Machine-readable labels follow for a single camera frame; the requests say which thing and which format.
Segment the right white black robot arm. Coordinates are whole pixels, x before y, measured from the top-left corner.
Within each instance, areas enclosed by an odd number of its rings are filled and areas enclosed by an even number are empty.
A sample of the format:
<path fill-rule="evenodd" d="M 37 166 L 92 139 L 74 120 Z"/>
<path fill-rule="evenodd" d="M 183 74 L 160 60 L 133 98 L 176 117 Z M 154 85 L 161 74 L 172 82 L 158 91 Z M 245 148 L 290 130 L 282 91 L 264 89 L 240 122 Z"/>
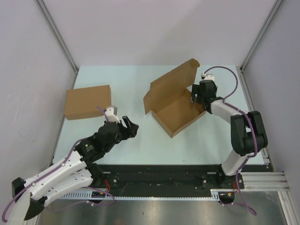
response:
<path fill-rule="evenodd" d="M 191 100 L 230 124 L 232 151 L 219 166 L 213 180 L 218 187 L 231 188 L 239 183 L 239 173 L 249 159 L 266 148 L 268 138 L 261 114 L 258 111 L 244 112 L 217 97 L 217 86 L 213 80 L 202 80 L 192 85 Z"/>

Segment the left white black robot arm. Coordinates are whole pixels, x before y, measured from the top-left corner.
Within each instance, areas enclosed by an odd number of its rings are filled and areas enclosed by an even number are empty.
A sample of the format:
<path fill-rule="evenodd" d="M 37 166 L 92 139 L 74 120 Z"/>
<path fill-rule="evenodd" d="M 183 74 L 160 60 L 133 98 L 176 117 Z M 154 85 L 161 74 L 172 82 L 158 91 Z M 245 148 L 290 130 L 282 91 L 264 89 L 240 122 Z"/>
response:
<path fill-rule="evenodd" d="M 70 152 L 59 162 L 33 177 L 13 180 L 15 203 L 27 193 L 30 194 L 18 217 L 22 221 L 30 220 L 51 202 L 69 192 L 101 186 L 104 174 L 96 161 L 103 158 L 116 144 L 134 138 L 138 129 L 139 126 L 127 116 L 123 116 L 121 120 L 113 116 L 92 136 L 76 141 Z"/>

